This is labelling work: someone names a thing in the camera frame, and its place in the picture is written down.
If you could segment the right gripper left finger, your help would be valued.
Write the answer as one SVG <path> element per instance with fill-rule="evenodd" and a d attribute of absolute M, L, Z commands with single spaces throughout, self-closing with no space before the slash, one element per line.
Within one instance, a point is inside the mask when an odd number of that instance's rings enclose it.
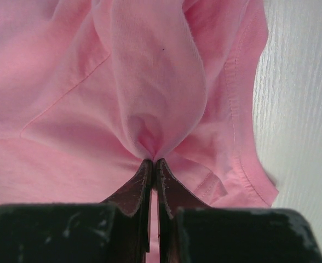
<path fill-rule="evenodd" d="M 152 161 L 100 203 L 0 205 L 0 262 L 145 262 Z"/>

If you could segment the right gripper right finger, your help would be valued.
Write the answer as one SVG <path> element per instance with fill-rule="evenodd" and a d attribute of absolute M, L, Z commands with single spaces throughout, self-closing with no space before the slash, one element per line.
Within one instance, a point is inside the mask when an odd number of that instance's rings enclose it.
<path fill-rule="evenodd" d="M 306 219 L 291 209 L 217 209 L 160 159 L 155 167 L 161 262 L 322 262 Z"/>

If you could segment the pink t shirt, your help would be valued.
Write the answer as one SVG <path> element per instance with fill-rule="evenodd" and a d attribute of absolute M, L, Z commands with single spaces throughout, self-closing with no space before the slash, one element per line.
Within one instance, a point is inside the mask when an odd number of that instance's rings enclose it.
<path fill-rule="evenodd" d="M 267 37 L 262 1 L 0 1 L 0 205 L 96 203 L 164 158 L 212 207 L 270 207 Z"/>

